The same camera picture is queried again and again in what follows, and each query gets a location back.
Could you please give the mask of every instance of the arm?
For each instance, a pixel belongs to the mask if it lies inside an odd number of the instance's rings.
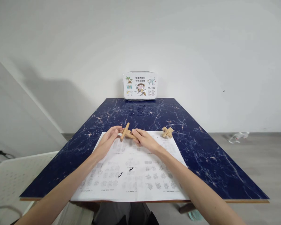
[[[29,210],[16,225],[52,224],[62,209],[69,202],[81,182],[102,160],[109,151],[114,140],[119,137],[121,126],[111,127],[102,137],[93,153],[69,176],[53,188],[42,200]]]
[[[161,161],[177,178],[191,202],[209,224],[245,224],[230,206],[204,181],[169,154],[146,131],[135,129],[132,133],[137,145],[143,145]]]

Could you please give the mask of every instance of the table leg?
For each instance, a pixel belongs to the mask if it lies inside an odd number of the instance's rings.
[[[193,203],[187,203],[184,206],[179,208],[179,212],[180,212],[180,214],[184,214],[184,213],[190,212],[194,209],[196,209],[196,207],[194,206]]]

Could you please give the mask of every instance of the table edge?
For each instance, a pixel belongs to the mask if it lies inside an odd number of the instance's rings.
[[[33,198],[33,197],[21,197],[20,201],[40,201],[42,198]],[[226,203],[270,203],[268,199],[224,199]],[[107,200],[97,200],[97,201],[85,201],[85,202],[112,202]],[[145,203],[191,203],[190,200],[162,200],[162,201],[144,201]]]

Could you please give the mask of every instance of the person's right hand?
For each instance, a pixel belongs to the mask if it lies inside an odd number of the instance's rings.
[[[153,154],[160,149],[160,144],[158,144],[148,132],[141,129],[133,129],[132,134],[138,139],[133,139],[138,146],[144,146]]]

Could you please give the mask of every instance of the airplane illustration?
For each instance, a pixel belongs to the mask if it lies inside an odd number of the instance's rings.
[[[151,83],[153,85],[153,82],[154,82],[155,78],[154,79],[149,79],[149,80],[150,80],[149,84]]]

